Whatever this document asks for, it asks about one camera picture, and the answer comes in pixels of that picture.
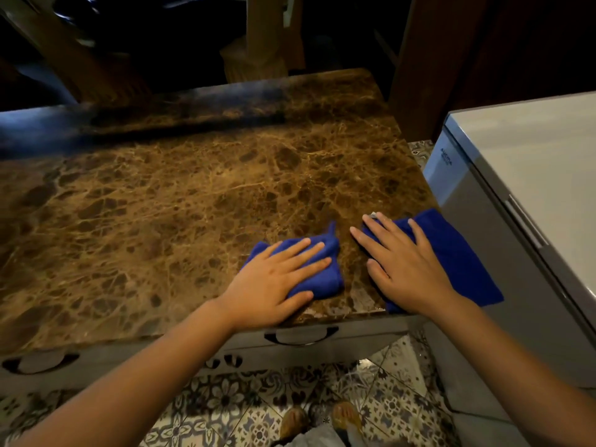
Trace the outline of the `dark wooden panel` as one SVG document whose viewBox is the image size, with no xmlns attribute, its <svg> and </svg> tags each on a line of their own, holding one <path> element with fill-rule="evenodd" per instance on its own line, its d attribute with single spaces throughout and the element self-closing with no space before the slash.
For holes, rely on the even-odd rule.
<svg viewBox="0 0 596 447">
<path fill-rule="evenodd" d="M 412 0 L 389 107 L 407 142 L 454 110 L 596 90 L 596 0 Z"/>
</svg>

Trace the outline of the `person's right forearm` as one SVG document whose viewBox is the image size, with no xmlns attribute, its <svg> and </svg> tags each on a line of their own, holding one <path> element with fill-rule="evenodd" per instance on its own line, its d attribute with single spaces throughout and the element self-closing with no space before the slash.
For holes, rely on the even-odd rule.
<svg viewBox="0 0 596 447">
<path fill-rule="evenodd" d="M 424 305 L 533 447 L 596 447 L 596 399 L 555 375 L 454 291 Z"/>
</svg>

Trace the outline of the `white chest freezer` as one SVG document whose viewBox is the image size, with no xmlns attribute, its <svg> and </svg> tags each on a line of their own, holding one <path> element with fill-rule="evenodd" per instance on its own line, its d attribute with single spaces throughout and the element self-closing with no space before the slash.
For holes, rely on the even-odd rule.
<svg viewBox="0 0 596 447">
<path fill-rule="evenodd" d="M 424 176 L 503 293 L 488 317 L 596 399 L 596 92 L 451 112 Z"/>
</svg>

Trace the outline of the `light wooden post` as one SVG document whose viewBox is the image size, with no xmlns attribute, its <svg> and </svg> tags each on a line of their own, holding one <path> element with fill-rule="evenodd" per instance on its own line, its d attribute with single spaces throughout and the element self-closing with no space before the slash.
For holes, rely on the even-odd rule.
<svg viewBox="0 0 596 447">
<path fill-rule="evenodd" d="M 284 0 L 247 0 L 246 34 L 220 50 L 227 83 L 287 77 L 283 31 Z"/>
</svg>

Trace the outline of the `dark wooden beam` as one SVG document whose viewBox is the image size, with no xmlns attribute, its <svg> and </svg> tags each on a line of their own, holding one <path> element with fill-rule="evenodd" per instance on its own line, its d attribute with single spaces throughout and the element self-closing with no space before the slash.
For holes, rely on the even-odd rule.
<svg viewBox="0 0 596 447">
<path fill-rule="evenodd" d="M 78 102 L 126 105 L 152 94 L 129 56 L 84 46 L 72 29 L 29 1 L 0 0 L 0 15 L 40 53 Z"/>
</svg>

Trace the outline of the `person's foot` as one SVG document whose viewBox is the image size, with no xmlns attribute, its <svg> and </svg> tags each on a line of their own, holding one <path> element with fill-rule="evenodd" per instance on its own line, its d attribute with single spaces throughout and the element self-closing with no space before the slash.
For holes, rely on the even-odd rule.
<svg viewBox="0 0 596 447">
<path fill-rule="evenodd" d="M 344 400 L 334 404 L 331 424 L 345 444 L 363 440 L 361 417 L 351 402 Z"/>
<path fill-rule="evenodd" d="M 293 406 L 283 416 L 279 428 L 279 439 L 272 447 L 291 443 L 297 436 L 304 435 L 310 430 L 310 419 L 301 406 Z"/>
</svg>

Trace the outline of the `person's grey clothing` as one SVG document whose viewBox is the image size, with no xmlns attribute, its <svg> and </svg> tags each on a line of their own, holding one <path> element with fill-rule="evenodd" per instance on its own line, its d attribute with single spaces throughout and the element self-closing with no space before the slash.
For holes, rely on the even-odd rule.
<svg viewBox="0 0 596 447">
<path fill-rule="evenodd" d="M 357 425 L 323 424 L 296 436 L 279 439 L 271 447 L 368 447 Z"/>
</svg>

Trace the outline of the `person's right foot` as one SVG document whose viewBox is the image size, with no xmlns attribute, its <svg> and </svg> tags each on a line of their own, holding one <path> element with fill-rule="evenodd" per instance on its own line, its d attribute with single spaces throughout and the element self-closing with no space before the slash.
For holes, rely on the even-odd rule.
<svg viewBox="0 0 596 447">
<path fill-rule="evenodd" d="M 345 444 L 363 440 L 361 417 L 351 402 L 344 400 L 334 404 L 331 424 Z"/>
</svg>

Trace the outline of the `grey drawer cabinet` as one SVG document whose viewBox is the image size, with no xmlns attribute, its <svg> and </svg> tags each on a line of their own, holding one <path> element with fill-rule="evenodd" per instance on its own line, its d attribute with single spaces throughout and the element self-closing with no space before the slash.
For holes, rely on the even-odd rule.
<svg viewBox="0 0 596 447">
<path fill-rule="evenodd" d="M 236 334 L 226 342 L 202 366 L 197 376 L 247 373 L 261 369 L 305 367 L 360 360 L 390 345 L 409 331 L 416 330 L 422 324 L 421 316 L 384 315 L 337 323 L 315 323 L 244 332 Z M 339 332 L 316 345 L 288 347 L 275 345 L 264 339 L 266 332 L 331 325 L 338 326 Z M 131 343 L 93 345 L 80 350 L 56 350 L 55 352 L 77 352 L 80 353 L 80 358 L 72 365 L 48 374 L 15 376 L 0 368 L 0 396 L 84 388 L 150 343 L 150 340 L 139 340 Z"/>
</svg>

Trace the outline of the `person's left forearm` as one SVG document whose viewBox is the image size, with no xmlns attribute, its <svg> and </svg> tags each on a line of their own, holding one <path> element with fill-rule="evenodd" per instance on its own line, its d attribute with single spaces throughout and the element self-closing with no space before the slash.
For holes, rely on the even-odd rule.
<svg viewBox="0 0 596 447">
<path fill-rule="evenodd" d="M 11 447 L 138 447 L 167 405 L 234 329 L 223 296 L 206 302 Z"/>
</svg>

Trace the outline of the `person's left hand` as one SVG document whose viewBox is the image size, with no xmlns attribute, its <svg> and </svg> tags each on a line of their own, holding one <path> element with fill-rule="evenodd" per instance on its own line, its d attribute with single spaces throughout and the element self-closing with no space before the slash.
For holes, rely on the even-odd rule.
<svg viewBox="0 0 596 447">
<path fill-rule="evenodd" d="M 282 271 L 277 264 L 249 261 L 215 300 L 218 312 L 233 333 L 278 325 L 278 305 L 286 294 L 329 264 L 327 257 L 295 271 Z"/>
</svg>

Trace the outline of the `person's right hand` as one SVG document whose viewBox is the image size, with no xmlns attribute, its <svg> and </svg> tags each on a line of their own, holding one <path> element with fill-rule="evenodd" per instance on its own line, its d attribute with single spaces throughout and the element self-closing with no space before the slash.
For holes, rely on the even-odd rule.
<svg viewBox="0 0 596 447">
<path fill-rule="evenodd" d="M 376 214 L 381 223 L 382 218 L 391 220 L 381 212 Z M 466 300 L 451 286 L 443 267 L 440 265 L 435 253 L 433 257 L 423 257 L 414 240 L 410 239 L 392 220 L 400 233 L 406 237 L 406 252 L 397 257 L 372 257 L 391 277 L 393 282 L 392 297 L 386 297 L 394 304 L 410 313 L 426 316 L 437 320 L 441 313 L 446 313 L 449 307 L 458 308 Z M 354 226 L 349 228 L 354 240 L 362 247 L 363 230 Z"/>
</svg>

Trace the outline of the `person's left foot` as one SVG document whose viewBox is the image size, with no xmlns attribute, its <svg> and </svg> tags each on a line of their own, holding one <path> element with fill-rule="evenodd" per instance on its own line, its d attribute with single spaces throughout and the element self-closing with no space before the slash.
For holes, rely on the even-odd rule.
<svg viewBox="0 0 596 447">
<path fill-rule="evenodd" d="M 304 435 L 310 430 L 310 419 L 301 406 L 293 406 L 283 416 L 279 428 L 279 439 L 272 447 L 291 443 L 297 436 Z"/>
</svg>

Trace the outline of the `small blue cloth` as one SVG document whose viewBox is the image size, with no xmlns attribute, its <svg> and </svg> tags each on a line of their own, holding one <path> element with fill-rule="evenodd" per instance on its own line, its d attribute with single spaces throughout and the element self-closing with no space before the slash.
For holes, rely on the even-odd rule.
<svg viewBox="0 0 596 447">
<path fill-rule="evenodd" d="M 331 222 L 325 232 L 309 237 L 310 245 L 305 251 L 315 247 L 318 243 L 323 243 L 324 247 L 313 255 L 309 261 L 304 263 L 307 267 L 311 263 L 318 262 L 324 258 L 330 259 L 330 264 L 322 271 L 296 284 L 287 294 L 285 299 L 292 298 L 295 294 L 302 292 L 311 292 L 313 300 L 323 300 L 335 296 L 344 287 L 338 256 L 340 252 L 340 242 L 336 235 L 336 223 Z"/>
</svg>

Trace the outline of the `large blue cloth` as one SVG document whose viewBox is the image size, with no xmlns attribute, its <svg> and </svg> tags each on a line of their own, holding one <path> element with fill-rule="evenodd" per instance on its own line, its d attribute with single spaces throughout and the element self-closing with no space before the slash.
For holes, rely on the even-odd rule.
<svg viewBox="0 0 596 447">
<path fill-rule="evenodd" d="M 504 301 L 480 258 L 465 238 L 436 209 L 413 217 L 421 227 L 454 290 L 480 307 Z"/>
</svg>

